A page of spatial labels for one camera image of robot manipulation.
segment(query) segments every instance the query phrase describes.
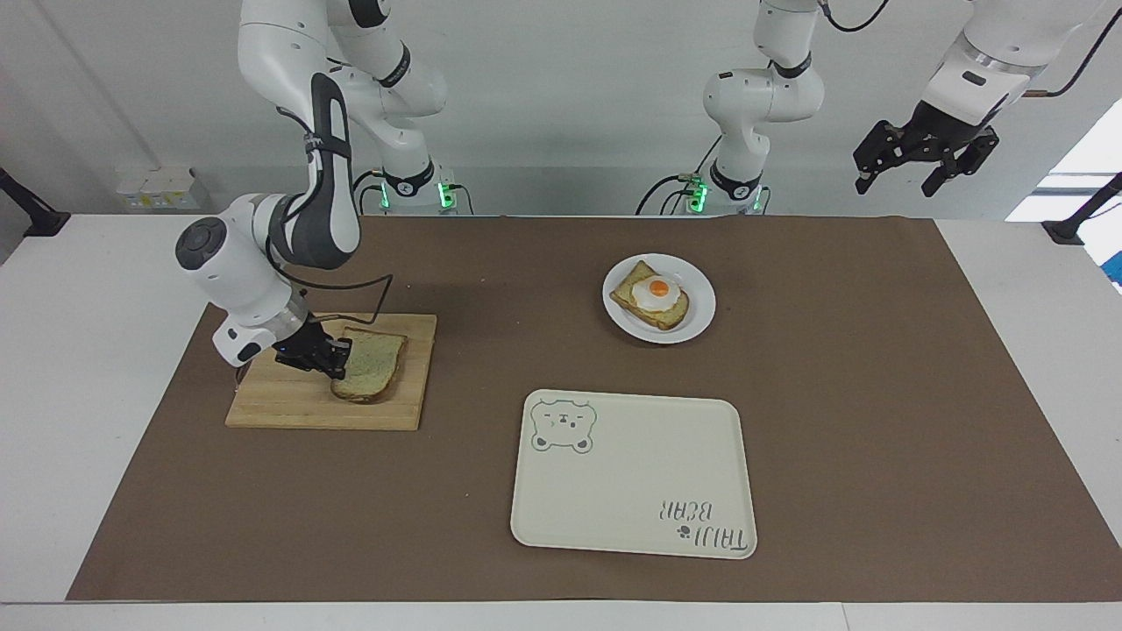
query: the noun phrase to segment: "bear drawing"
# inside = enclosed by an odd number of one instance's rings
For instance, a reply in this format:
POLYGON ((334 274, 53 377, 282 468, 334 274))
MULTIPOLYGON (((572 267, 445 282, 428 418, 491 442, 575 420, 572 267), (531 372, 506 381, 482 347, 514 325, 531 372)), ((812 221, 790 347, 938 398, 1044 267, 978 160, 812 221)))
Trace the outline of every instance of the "bear drawing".
POLYGON ((578 454, 592 449, 596 410, 588 403, 539 401, 530 410, 530 418, 534 421, 534 436, 530 439, 534 449, 545 451, 554 445, 572 447, 578 454))

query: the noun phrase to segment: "white plate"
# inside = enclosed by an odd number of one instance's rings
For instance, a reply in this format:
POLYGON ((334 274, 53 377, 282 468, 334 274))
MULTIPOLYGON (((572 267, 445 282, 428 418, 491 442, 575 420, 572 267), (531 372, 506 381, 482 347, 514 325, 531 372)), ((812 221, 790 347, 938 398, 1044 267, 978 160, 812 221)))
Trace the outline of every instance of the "white plate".
POLYGON ((717 294, 706 275, 687 260, 669 254, 636 254, 617 263, 604 278, 604 308, 611 321, 641 340, 654 344, 679 344, 693 339, 705 331, 717 313, 717 294), (682 286, 690 296, 690 309, 686 319, 669 331, 660 330, 633 316, 611 300, 611 292, 644 260, 656 273, 669 276, 682 286))

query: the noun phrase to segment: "bread slice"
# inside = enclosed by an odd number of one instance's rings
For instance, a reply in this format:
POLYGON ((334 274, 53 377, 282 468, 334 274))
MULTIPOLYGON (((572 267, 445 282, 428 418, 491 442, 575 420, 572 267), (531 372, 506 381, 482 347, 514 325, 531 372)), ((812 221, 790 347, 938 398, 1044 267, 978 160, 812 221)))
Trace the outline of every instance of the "bread slice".
POLYGON ((351 340, 347 376, 331 382, 331 394, 351 403, 374 403, 393 383, 407 338, 350 327, 342 337, 351 340))
POLYGON ((669 331, 681 324, 682 320, 686 319, 686 313, 690 310, 690 296, 686 295, 684 289, 682 290, 682 295, 678 298, 678 302, 666 311, 647 311, 641 309, 632 295, 632 287, 635 286, 635 283, 657 275, 657 272, 651 269, 651 266, 646 262, 640 260, 610 295, 611 300, 616 301, 619 307, 631 311, 640 320, 652 327, 657 327, 659 330, 669 331))

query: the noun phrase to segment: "white table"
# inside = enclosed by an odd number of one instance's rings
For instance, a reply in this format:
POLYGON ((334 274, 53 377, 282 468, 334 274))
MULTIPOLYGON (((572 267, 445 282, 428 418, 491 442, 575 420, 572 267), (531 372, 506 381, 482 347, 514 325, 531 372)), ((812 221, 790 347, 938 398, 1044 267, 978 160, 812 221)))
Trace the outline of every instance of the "white table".
MULTIPOLYGON (((0 629, 1122 628, 1122 603, 64 604, 206 304, 172 254, 194 219, 75 216, 0 266, 0 629)), ((1122 540, 1122 296, 1034 225, 938 226, 1122 540)))

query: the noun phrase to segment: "egg yolk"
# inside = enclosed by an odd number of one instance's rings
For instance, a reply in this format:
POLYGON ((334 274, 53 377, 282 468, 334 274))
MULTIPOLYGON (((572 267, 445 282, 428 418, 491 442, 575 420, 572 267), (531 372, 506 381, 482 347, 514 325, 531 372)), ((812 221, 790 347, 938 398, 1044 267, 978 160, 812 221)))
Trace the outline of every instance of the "egg yolk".
POLYGON ((670 285, 665 281, 654 281, 651 283, 651 293, 662 298, 670 293, 670 285))

